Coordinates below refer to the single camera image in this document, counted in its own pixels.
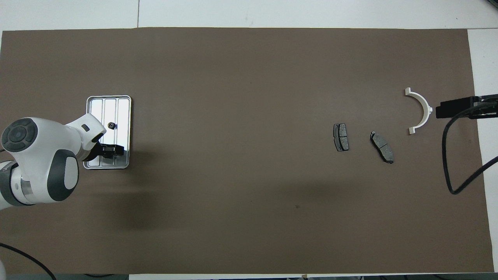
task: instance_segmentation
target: cable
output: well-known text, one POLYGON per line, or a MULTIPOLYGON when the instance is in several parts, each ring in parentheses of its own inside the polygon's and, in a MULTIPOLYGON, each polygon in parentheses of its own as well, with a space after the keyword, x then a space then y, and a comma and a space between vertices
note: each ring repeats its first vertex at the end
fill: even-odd
POLYGON ((102 277, 107 277, 107 276, 113 276, 114 274, 101 274, 101 275, 94 275, 94 274, 86 274, 86 276, 93 277, 93 278, 102 278, 102 277))
POLYGON ((16 252, 26 258, 28 258, 30 261, 34 262, 35 264, 39 265, 41 268, 43 268, 43 270, 45 270, 45 272, 50 276, 50 278, 52 278, 52 280, 57 280, 55 278, 55 275, 52 273, 52 271, 50 271, 50 269, 48 269, 48 267, 46 267, 44 264, 42 264, 39 260, 35 259, 34 257, 30 256, 29 254, 17 249, 17 248, 14 248, 12 246, 9 246, 7 244, 4 244, 4 243, 0 243, 0 247, 4 247, 5 249, 9 249, 13 252, 16 252))
POLYGON ((436 277, 436 278, 439 278, 441 280, 454 280, 454 279, 443 278, 443 277, 441 277, 441 276, 439 276, 437 274, 433 274, 433 276, 436 277))
POLYGON ((451 186, 451 181, 450 181, 450 173, 448 172, 448 162, 446 159, 446 137, 448 136, 448 130, 450 129, 450 126, 460 117, 472 113, 474 111, 477 111, 479 109, 485 109, 489 107, 494 107, 498 105, 497 102, 493 103, 486 103, 486 104, 480 104, 477 106, 474 106, 472 108, 465 109, 461 111, 460 113, 456 114, 454 117, 451 118, 451 120, 448 122, 448 124, 444 127, 443 131, 443 139, 442 139, 442 154, 443 154, 443 170, 444 170, 444 177, 446 179, 446 185, 448 186, 448 190, 450 191, 451 194, 459 194, 462 190, 464 190, 474 179, 476 179, 481 173, 483 173, 486 169, 490 168, 493 164, 498 162, 498 156, 493 158, 492 160, 488 161, 486 164, 481 166, 479 169, 476 170, 472 175, 465 180, 465 182, 462 183, 461 186, 459 186, 456 190, 453 189, 451 186))

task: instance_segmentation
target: metal tray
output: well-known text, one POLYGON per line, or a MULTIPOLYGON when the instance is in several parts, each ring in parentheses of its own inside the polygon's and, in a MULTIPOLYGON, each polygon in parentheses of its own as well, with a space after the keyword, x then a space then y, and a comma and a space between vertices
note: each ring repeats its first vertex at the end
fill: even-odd
POLYGON ((128 95, 90 96, 87 99, 87 113, 100 120, 106 128, 106 133, 99 142, 117 144, 124 147, 122 156, 114 158, 96 157, 83 163, 86 169, 124 169, 129 165, 129 148, 131 138, 131 97, 128 95), (115 123, 116 129, 108 127, 115 123))

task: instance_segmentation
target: brown paper sheet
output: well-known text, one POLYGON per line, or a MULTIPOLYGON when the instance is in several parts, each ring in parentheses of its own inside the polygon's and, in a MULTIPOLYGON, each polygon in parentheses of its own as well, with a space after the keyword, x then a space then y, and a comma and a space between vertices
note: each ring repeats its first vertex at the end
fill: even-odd
MULTIPOLYGON (((129 168, 80 166, 66 201, 1 211, 0 241, 56 273, 491 272, 483 179, 448 192, 448 120, 408 135, 406 87, 434 108, 473 95, 466 30, 4 31, 0 128, 68 123, 91 95, 130 95, 133 116, 129 168)), ((448 149, 458 184, 481 165, 476 121, 448 149)))

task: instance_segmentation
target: white curved bracket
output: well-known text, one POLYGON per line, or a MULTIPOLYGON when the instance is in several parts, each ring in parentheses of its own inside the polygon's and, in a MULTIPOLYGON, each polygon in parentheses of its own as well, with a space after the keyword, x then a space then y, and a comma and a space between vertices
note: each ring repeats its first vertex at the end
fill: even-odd
POLYGON ((414 127, 408 128, 408 131, 410 132, 410 134, 414 134, 415 129, 423 126, 427 122, 427 120, 429 119, 429 115, 432 113, 432 107, 429 106, 429 103, 427 103, 427 100, 425 100, 425 98, 423 96, 421 96, 420 94, 418 94, 416 92, 412 92, 410 88, 405 89, 405 95, 411 96, 411 97, 415 98, 416 100, 418 100, 420 102, 420 104, 422 105, 422 108, 424 108, 424 116, 422 117, 422 120, 420 121, 420 123, 414 127))

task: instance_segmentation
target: white table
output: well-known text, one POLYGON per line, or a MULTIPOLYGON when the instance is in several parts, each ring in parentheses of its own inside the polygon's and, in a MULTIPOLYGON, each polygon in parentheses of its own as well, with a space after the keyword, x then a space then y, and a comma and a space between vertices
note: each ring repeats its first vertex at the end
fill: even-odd
MULTIPOLYGON (((469 29, 475 93, 497 93, 498 9, 485 0, 0 0, 0 30, 162 26, 465 28, 469 29)), ((498 118, 478 120, 483 164, 498 155, 497 128, 498 118)), ((484 181, 494 266, 498 272, 498 165, 484 173, 484 181)), ((132 275, 130 279, 301 275, 132 275)), ((308 277, 324 276, 348 275, 308 274, 308 277)))

